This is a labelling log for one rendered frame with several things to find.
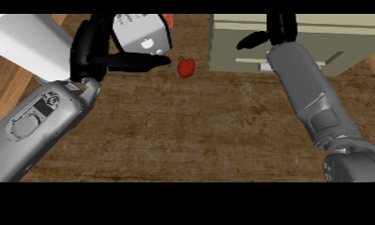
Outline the olive drawer cabinet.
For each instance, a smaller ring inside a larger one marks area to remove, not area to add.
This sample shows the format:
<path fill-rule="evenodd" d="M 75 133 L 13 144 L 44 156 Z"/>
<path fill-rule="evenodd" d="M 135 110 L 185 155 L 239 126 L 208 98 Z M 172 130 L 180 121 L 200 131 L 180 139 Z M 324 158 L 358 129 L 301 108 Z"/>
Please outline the olive drawer cabinet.
<path fill-rule="evenodd" d="M 355 65 L 375 54 L 375 14 L 296 14 L 296 34 L 321 33 L 348 36 L 352 62 Z M 264 31 L 264 14 L 212 14 L 211 35 L 215 30 Z"/>

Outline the white rounded appliance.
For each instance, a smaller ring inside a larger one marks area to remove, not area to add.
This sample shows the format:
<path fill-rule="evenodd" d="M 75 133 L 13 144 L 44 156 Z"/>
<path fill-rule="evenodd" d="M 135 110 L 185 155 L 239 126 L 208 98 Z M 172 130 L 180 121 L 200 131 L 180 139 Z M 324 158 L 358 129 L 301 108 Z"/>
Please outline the white rounded appliance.
<path fill-rule="evenodd" d="M 0 56 L 47 82 L 70 78 L 70 46 L 48 14 L 0 14 Z"/>

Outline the red bell pepper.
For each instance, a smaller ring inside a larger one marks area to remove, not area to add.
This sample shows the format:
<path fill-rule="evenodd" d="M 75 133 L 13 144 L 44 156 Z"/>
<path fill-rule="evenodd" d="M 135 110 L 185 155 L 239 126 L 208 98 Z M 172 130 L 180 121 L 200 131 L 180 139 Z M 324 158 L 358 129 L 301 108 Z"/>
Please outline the red bell pepper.
<path fill-rule="evenodd" d="M 183 56 L 178 58 L 177 72 L 183 78 L 187 78 L 193 75 L 194 60 L 191 58 L 185 58 Z"/>

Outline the olive drawer front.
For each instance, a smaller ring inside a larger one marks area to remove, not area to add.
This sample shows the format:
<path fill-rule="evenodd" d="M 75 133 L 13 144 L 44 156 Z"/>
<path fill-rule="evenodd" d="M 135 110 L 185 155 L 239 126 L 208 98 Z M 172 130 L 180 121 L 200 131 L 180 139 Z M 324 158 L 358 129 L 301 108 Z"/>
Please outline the olive drawer front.
<path fill-rule="evenodd" d="M 271 73 L 267 60 L 271 44 L 237 49 L 237 43 L 252 31 L 215 30 L 211 35 L 209 69 L 214 71 Z M 342 34 L 298 33 L 295 40 L 307 49 L 326 76 L 336 76 L 354 64 L 348 36 Z"/>

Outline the orange object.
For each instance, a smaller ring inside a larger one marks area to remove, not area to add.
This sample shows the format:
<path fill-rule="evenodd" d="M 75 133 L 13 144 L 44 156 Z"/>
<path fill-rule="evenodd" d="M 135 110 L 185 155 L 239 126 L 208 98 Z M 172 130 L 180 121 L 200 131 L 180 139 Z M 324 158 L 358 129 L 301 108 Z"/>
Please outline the orange object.
<path fill-rule="evenodd" d="M 174 15 L 172 14 L 162 14 L 163 20 L 166 22 L 168 29 L 172 29 L 174 26 Z"/>

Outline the pale grey can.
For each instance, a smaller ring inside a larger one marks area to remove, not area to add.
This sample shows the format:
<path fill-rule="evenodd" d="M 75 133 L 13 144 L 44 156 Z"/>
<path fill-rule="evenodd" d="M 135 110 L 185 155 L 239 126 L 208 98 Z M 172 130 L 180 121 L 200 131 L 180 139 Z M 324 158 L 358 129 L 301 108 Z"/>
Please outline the pale grey can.
<path fill-rule="evenodd" d="M 162 55 L 171 50 L 169 30 L 160 14 L 116 14 L 112 33 L 115 46 L 123 52 Z"/>

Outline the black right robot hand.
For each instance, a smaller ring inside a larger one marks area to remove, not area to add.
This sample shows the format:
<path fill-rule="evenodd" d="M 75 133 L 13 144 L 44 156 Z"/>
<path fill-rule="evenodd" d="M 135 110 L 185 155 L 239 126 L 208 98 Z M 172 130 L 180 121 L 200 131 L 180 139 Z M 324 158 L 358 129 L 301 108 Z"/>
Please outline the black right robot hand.
<path fill-rule="evenodd" d="M 295 14 L 267 14 L 267 29 L 252 32 L 237 42 L 236 49 L 252 49 L 264 42 L 273 46 L 293 42 L 296 38 L 296 21 Z"/>

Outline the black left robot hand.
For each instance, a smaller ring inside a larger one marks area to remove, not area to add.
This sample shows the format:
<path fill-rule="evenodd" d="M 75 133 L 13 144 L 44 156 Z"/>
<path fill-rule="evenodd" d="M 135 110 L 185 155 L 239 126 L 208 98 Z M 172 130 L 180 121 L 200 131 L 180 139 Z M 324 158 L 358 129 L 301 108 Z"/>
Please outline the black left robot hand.
<path fill-rule="evenodd" d="M 171 63 L 169 57 L 121 51 L 112 40 L 116 14 L 91 14 L 82 20 L 70 47 L 70 81 L 92 78 L 101 82 L 107 71 L 147 72 Z"/>

